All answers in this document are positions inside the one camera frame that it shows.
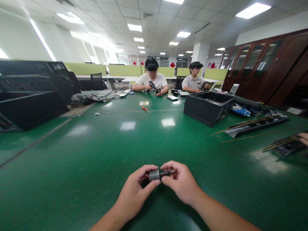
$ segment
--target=black chair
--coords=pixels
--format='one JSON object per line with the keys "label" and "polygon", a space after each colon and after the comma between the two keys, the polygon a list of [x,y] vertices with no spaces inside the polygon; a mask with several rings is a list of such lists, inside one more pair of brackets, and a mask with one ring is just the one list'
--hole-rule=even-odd
{"label": "black chair", "polygon": [[186,76],[177,76],[175,81],[175,89],[182,90],[182,82],[186,78]]}
{"label": "black chair", "polygon": [[91,74],[91,81],[93,83],[93,89],[92,90],[105,90],[108,89],[106,86],[103,78],[102,73],[97,74]]}

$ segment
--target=white shirt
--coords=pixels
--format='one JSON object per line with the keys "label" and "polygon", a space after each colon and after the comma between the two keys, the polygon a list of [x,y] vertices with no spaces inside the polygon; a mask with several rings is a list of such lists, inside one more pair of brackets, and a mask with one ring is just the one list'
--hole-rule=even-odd
{"label": "white shirt", "polygon": [[[150,77],[147,73],[143,74],[139,77],[139,79],[136,81],[136,84],[138,85],[148,85],[150,81]],[[168,85],[166,77],[163,74],[157,73],[156,79],[152,82],[154,83],[155,87],[158,89],[163,89],[165,85]]]}
{"label": "white shirt", "polygon": [[192,75],[187,76],[183,82],[182,82],[182,89],[184,87],[189,87],[192,89],[199,88],[203,83],[205,82],[204,78],[196,76],[195,79],[193,79]]}

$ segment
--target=person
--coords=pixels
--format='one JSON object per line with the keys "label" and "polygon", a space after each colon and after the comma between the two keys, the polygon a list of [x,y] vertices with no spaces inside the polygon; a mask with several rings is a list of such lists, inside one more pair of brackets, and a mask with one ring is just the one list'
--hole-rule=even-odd
{"label": "person", "polygon": [[[160,184],[160,180],[151,181],[144,189],[140,183],[149,178],[149,171],[158,169],[155,165],[144,165],[132,173],[123,186],[114,206],[90,229],[90,231],[120,230],[141,210],[145,200]],[[210,230],[259,230],[218,201],[209,197],[197,185],[192,173],[184,164],[169,161],[161,170],[176,170],[161,181],[170,187],[181,201],[193,207]]]}
{"label": "person", "polygon": [[156,94],[157,96],[162,96],[163,94],[167,93],[169,87],[167,84],[166,77],[163,74],[157,73],[158,67],[159,66],[156,59],[147,59],[145,61],[146,73],[139,77],[136,83],[132,86],[132,90],[152,90],[153,88],[149,85],[149,81],[151,80],[157,89],[161,89],[161,92]]}
{"label": "person", "polygon": [[[182,82],[182,89],[193,93],[201,92],[200,86],[205,82],[204,78],[198,77],[200,69],[203,64],[200,62],[192,62],[189,65],[190,75],[187,76]],[[205,84],[204,89],[210,89],[209,84]]]}
{"label": "person", "polygon": [[308,134],[307,133],[300,133],[298,134],[300,137],[299,140],[303,143],[303,144],[306,144],[308,146]]}

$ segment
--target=orange-handled screwdriver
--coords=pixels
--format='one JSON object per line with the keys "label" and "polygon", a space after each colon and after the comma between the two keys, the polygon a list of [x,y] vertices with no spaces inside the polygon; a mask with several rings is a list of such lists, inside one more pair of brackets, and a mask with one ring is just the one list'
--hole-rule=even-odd
{"label": "orange-handled screwdriver", "polygon": [[[142,109],[146,110],[147,112],[149,112],[144,106],[142,106]],[[150,113],[150,112],[149,112]],[[150,113],[151,114],[151,113]]]}

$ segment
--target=ceiling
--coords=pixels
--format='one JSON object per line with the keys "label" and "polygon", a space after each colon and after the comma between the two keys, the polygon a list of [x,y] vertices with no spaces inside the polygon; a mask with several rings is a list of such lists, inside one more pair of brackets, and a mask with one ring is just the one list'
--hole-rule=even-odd
{"label": "ceiling", "polygon": [[[37,22],[55,23],[79,33],[100,33],[117,44],[127,54],[139,54],[138,46],[146,47],[147,55],[166,56],[184,54],[189,58],[194,44],[211,44],[209,58],[220,47],[235,45],[240,33],[308,10],[308,0],[184,0],[182,5],[164,0],[70,0],[76,7],[59,4],[55,0],[0,0],[0,7],[21,16],[30,15]],[[272,6],[251,19],[235,17],[237,13],[256,3]],[[72,12],[85,25],[69,23],[56,13]],[[144,13],[154,15],[144,18]],[[130,31],[127,23],[142,25],[142,32]],[[200,32],[195,32],[206,25]],[[187,38],[176,35],[191,32]],[[135,42],[143,38],[144,43]],[[179,42],[177,46],[169,45]]]}

